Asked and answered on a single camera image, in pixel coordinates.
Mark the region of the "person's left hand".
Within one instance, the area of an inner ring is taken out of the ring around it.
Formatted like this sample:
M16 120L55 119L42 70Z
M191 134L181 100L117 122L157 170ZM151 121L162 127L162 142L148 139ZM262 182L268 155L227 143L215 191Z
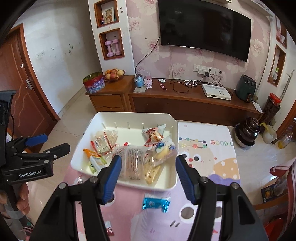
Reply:
M23 183L19 189L18 202L16 204L18 210L20 210L24 215L27 215L30 212L29 206L29 188L26 183ZM1 190L1 204L8 204L8 197L4 191Z

